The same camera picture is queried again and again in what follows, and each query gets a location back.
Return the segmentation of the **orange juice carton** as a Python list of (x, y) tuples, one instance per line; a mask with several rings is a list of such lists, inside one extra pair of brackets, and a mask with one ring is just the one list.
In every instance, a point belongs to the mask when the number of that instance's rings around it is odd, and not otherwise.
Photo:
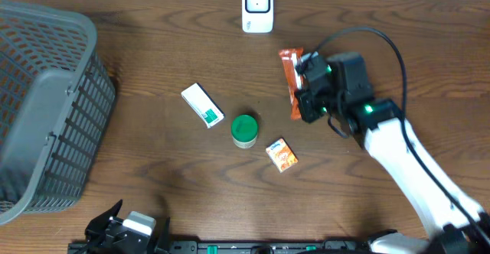
[(272, 163), (280, 173), (283, 173), (298, 163), (298, 158), (283, 138), (279, 138), (266, 148)]

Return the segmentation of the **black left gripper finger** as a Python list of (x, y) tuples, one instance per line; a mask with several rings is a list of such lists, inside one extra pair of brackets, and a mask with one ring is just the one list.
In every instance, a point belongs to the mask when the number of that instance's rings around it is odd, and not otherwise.
[(158, 238), (158, 251), (159, 252), (169, 252), (171, 248), (171, 240), (170, 240), (170, 221), (171, 218), (168, 217), (165, 220), (165, 225), (163, 227), (162, 233)]
[(86, 235), (100, 235), (104, 234), (106, 228), (111, 223), (111, 217), (116, 217), (123, 205), (123, 201), (119, 200), (116, 204), (114, 204), (107, 211), (101, 213), (99, 216), (92, 219), (87, 228), (85, 229)]

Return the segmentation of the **red Top candy bar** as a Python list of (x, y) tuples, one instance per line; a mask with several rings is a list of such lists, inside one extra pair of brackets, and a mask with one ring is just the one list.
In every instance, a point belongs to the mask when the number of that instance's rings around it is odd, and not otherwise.
[(283, 64), (283, 69), (288, 84), (289, 98), (291, 103), (291, 120), (301, 119), (299, 102), (295, 92), (302, 88), (302, 78), (296, 72), (296, 66), (301, 62), (303, 48), (290, 48), (279, 51), (279, 57)]

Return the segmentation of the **green lidded jar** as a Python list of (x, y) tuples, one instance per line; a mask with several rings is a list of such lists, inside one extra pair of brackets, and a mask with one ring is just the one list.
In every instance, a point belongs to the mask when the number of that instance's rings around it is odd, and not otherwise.
[(231, 125), (231, 136), (234, 144), (238, 148), (251, 148), (258, 137), (258, 123), (254, 117), (250, 115), (239, 115)]

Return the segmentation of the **white green medicine box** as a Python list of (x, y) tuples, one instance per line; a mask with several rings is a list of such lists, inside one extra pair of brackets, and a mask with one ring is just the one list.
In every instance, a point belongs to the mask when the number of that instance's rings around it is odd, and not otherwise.
[(221, 122), (225, 115), (199, 83), (181, 92), (181, 97), (196, 112), (208, 129)]

